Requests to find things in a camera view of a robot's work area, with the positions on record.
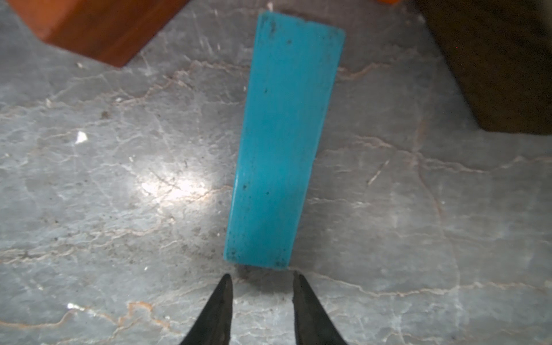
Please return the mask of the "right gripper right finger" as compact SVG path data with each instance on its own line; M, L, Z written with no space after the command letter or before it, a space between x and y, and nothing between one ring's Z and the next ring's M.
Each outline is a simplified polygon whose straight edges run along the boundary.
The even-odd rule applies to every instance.
M347 345L299 271L295 271L293 277L293 308L297 345Z

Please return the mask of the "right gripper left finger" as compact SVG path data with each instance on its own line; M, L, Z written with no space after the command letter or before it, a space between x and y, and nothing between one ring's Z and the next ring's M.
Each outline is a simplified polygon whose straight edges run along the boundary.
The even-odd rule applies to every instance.
M233 317L233 283L225 274L180 345L229 345Z

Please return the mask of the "teal block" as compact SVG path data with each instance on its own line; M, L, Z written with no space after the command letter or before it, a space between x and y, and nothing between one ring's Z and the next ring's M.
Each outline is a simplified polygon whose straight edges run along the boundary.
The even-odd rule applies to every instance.
M225 260L289 265L344 41L337 27L258 17Z

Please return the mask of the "reddish brown wedge block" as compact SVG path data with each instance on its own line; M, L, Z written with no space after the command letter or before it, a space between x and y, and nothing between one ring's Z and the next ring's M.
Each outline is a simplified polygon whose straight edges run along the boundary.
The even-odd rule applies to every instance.
M9 1L44 43L123 67L188 0Z

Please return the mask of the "dark brown wedge block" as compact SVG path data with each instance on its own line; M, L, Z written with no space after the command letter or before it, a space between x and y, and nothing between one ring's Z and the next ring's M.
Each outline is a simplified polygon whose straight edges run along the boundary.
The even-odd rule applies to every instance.
M478 125L551 134L550 1L417 1Z

